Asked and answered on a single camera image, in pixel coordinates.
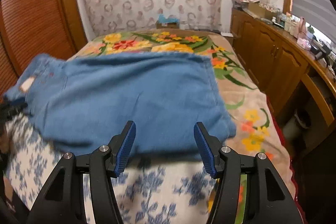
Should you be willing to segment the wooden sideboard cabinet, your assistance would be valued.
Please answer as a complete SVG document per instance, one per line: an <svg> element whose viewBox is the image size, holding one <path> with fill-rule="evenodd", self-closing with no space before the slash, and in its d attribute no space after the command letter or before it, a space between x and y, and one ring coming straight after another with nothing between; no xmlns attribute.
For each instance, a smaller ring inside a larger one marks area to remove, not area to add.
<svg viewBox="0 0 336 224"><path fill-rule="evenodd" d="M293 36L232 9L230 31L238 59L266 94L294 155L307 155L335 129L333 75Z"/></svg>

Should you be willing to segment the blue denim pants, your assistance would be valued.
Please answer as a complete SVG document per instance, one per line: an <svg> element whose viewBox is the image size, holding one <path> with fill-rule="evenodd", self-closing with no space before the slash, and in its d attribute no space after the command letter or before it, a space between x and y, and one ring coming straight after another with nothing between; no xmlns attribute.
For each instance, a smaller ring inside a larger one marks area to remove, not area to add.
<svg viewBox="0 0 336 224"><path fill-rule="evenodd" d="M30 123L58 150L76 155L136 126L132 155L199 157L194 125L220 141L236 126L206 56L180 52L119 53L70 61L36 56L7 101L25 101Z"/></svg>

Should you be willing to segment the brown louvered wardrobe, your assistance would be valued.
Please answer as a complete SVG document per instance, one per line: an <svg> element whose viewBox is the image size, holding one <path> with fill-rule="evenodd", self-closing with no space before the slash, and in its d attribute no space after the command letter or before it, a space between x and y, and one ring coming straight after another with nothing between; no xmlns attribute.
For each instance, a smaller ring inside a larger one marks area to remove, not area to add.
<svg viewBox="0 0 336 224"><path fill-rule="evenodd" d="M1 0L1 92L36 55L68 59L87 42L76 0Z"/></svg>

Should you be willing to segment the beige floral blanket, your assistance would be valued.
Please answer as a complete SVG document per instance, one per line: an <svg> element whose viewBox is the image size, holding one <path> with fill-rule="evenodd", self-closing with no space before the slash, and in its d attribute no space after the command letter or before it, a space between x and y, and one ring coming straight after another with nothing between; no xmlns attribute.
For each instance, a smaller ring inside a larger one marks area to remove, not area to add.
<svg viewBox="0 0 336 224"><path fill-rule="evenodd" d="M224 37L210 32L169 30L110 34L89 42L78 52L78 56L95 57L134 51L193 52L209 57L219 93L236 124L236 135L227 141L227 145L249 156L265 153L290 193L296 194L289 153L282 144L266 96L252 82Z"/></svg>

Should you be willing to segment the blue tissue box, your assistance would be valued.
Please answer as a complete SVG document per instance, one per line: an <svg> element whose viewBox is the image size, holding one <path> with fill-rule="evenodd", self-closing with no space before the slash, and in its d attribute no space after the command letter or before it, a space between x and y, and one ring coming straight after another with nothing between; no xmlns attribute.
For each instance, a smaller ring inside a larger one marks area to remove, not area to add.
<svg viewBox="0 0 336 224"><path fill-rule="evenodd" d="M156 29L161 28L179 29L179 19L175 17L166 18L163 14L159 14L156 22Z"/></svg>

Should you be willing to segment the pink bottle on cabinet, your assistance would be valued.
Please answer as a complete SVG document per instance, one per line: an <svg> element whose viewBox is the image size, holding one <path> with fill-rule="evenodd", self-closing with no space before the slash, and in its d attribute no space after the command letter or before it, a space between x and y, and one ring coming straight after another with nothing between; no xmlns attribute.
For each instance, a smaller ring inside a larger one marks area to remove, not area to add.
<svg viewBox="0 0 336 224"><path fill-rule="evenodd" d="M306 20L304 17L300 17L300 21L297 23L297 38L306 38Z"/></svg>

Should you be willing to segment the white blue floral sheet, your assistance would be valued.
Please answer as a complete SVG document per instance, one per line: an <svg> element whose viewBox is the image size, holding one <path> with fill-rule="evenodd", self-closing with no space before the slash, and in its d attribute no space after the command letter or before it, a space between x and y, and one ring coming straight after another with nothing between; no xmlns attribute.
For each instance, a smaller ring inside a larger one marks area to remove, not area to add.
<svg viewBox="0 0 336 224"><path fill-rule="evenodd" d="M63 155L43 141L27 117L5 125L10 138L5 177L28 209ZM216 181L198 161L133 159L111 180L125 223L205 223Z"/></svg>

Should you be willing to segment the grey window blind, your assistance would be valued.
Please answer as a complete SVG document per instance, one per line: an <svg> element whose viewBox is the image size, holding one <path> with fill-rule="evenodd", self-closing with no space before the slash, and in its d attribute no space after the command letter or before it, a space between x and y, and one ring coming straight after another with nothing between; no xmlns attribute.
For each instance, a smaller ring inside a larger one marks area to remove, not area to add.
<svg viewBox="0 0 336 224"><path fill-rule="evenodd" d="M305 18L314 28L314 35L335 43L335 9L329 0L292 0L291 13Z"/></svg>

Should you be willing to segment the cardboard box on cabinet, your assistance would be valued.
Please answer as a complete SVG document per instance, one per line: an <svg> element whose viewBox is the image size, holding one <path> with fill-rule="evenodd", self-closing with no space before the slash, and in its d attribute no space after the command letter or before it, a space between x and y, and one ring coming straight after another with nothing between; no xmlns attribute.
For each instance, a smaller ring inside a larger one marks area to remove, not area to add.
<svg viewBox="0 0 336 224"><path fill-rule="evenodd" d="M255 14L258 18L265 18L271 20L273 17L277 17L279 9L265 3L250 2L248 4L248 10Z"/></svg>

